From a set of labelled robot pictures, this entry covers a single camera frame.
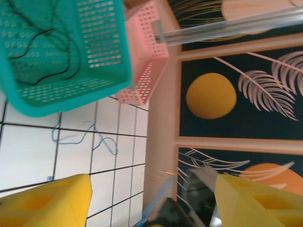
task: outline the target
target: framed artwork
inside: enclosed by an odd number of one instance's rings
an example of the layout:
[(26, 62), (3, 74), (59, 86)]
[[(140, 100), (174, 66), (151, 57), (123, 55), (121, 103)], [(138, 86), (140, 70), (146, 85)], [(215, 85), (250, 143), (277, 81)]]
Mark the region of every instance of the framed artwork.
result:
[(302, 162), (300, 155), (179, 148), (177, 202), (188, 211), (187, 201), (182, 197), (188, 182), (187, 170), (200, 166), (303, 195)]
[(183, 61), (179, 136), (303, 140), (303, 47)]
[[(204, 25), (223, 20), (233, 20), (243, 17), (290, 9), (303, 4), (300, 0), (168, 0), (180, 28)], [(248, 31), (229, 37), (189, 43), (182, 45), (182, 51), (216, 47), (234, 43), (253, 41), (282, 35), (303, 32), (303, 26), (289, 26), (278, 29)]]

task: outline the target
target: yellow plastic part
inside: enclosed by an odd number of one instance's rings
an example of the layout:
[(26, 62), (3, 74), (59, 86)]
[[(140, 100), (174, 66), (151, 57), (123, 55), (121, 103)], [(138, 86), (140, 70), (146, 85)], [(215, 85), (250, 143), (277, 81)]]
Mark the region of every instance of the yellow plastic part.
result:
[(84, 227), (91, 196), (80, 174), (0, 198), (0, 227)]
[(218, 175), (215, 198), (224, 227), (303, 227), (303, 196)]

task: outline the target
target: plastic basket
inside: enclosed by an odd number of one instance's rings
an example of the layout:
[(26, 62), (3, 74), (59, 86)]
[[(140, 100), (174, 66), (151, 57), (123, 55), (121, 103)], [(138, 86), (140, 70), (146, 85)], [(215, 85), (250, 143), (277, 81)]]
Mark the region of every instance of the plastic basket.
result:
[(33, 117), (117, 93), (132, 79), (122, 0), (0, 0), (0, 62), (2, 90)]
[(154, 0), (132, 8), (126, 18), (135, 91), (126, 88), (116, 97), (120, 103), (145, 105), (159, 81), (169, 53), (166, 44), (158, 44), (154, 38), (152, 22), (159, 19)]

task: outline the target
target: beige wall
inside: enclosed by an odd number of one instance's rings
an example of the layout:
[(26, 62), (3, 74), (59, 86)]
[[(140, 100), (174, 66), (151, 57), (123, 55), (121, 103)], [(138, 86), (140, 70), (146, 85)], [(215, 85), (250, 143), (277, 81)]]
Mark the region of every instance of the beige wall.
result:
[[(128, 0), (134, 5), (137, 0)], [(165, 31), (178, 29), (165, 0), (157, 0)], [(220, 138), (181, 138), (178, 136), (180, 62), (184, 60), (224, 56), (247, 51), (261, 51), (303, 44), (303, 34), (232, 44), (198, 51), (179, 52), (170, 47), (170, 59), (150, 100), (143, 206), (154, 197), (167, 176), (160, 170), (177, 174), (178, 146), (224, 150), (263, 151), (303, 155), (303, 141), (247, 140)], [(177, 187), (167, 196), (176, 197)]]

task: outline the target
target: dark teal background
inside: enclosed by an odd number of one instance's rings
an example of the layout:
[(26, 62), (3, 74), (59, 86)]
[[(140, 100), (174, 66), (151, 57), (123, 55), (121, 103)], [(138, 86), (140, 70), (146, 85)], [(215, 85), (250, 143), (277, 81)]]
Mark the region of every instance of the dark teal background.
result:
[[(181, 169), (184, 173), (188, 169), (191, 169), (193, 167), (190, 167), (181, 161), (187, 162), (187, 163), (192, 163), (191, 158), (184, 156), (182, 154), (185, 154), (186, 152), (190, 151), (190, 148), (179, 148), (179, 155), (178, 155), (178, 168)], [(237, 170), (245, 170), (246, 168), (250, 166), (254, 166), (256, 164), (261, 164), (261, 163), (274, 163), (278, 165), (284, 165), (289, 162), (294, 161), (294, 165), (290, 168), (294, 172), (296, 172), (298, 175), (303, 176), (303, 156), (300, 155), (288, 155), (288, 154), (269, 154), (269, 153), (258, 153), (258, 152), (247, 152), (247, 151), (226, 151), (226, 150), (209, 150), (209, 149), (197, 149), (201, 152), (203, 152), (206, 155), (209, 155), (213, 158), (217, 158), (220, 160), (224, 161), (230, 161), (230, 162), (239, 162), (239, 161), (245, 161), (245, 160), (250, 160), (249, 163), (246, 165), (243, 165), (241, 167), (236, 168)], [(207, 157), (204, 157), (198, 153), (190, 155), (193, 158), (196, 158), (198, 160), (206, 160), (208, 159)], [(223, 171), (218, 171), (219, 173), (232, 173), (231, 171), (228, 170), (223, 170)], [(181, 185), (184, 185), (184, 180), (178, 175), (178, 182)], [(178, 184), (178, 189), (177, 193), (180, 197), (182, 197), (182, 187)], [(187, 212), (188, 207), (187, 205), (181, 200), (177, 199), (177, 202), (181, 207)]]
[[(170, 4), (172, 11), (174, 12), (174, 5), (176, 3), (184, 2), (184, 1), (185, 0), (169, 0), (169, 4)], [(200, 1), (201, 2), (211, 2), (212, 0), (200, 0)], [(187, 26), (186, 24), (192, 24), (193, 20), (190, 20), (190, 19), (183, 20), (183, 21), (180, 21), (180, 20), (182, 18), (188, 17), (192, 14), (196, 14), (199, 12), (203, 12), (203, 10), (200, 9), (200, 11), (187, 12), (187, 13), (183, 13), (182, 15), (177, 16), (176, 19), (177, 19), (180, 27), (181, 28), (192, 27), (192, 26)], [(195, 18), (208, 18), (208, 17), (223, 17), (223, 15), (220, 11), (218, 11), (218, 12), (214, 12), (214, 13), (199, 15)], [(184, 45), (182, 45), (182, 51), (190, 51), (190, 50), (196, 50), (196, 49), (207, 48), (207, 47), (241, 43), (241, 42), (252, 41), (252, 40), (257, 40), (257, 39), (264, 39), (264, 38), (271, 38), (271, 37), (277, 37), (277, 36), (282, 36), (282, 35), (296, 34), (296, 33), (300, 33), (300, 32), (303, 32), (303, 25), (289, 26), (289, 27), (285, 27), (285, 28), (272, 29), (270, 31), (267, 31), (267, 32), (264, 32), (261, 34), (245, 35), (243, 37), (236, 38), (233, 40), (228, 40), (228, 41), (195, 42), (195, 43), (190, 43), (190, 44), (184, 44)]]
[[(284, 54), (303, 51), (302, 47), (259, 52), (259, 54), (278, 59)], [(221, 57), (224, 61), (243, 72), (262, 70), (271, 74), (271, 61), (248, 54)], [(215, 72), (224, 75), (237, 93), (235, 108), (226, 116), (206, 120), (191, 113), (186, 104), (186, 92), (190, 84), (199, 76)], [(225, 137), (254, 139), (303, 140), (303, 97), (294, 95), (296, 101), (294, 115), (299, 121), (284, 117), (279, 112), (259, 111), (238, 90), (240, 74), (214, 58), (182, 62), (180, 136)]]

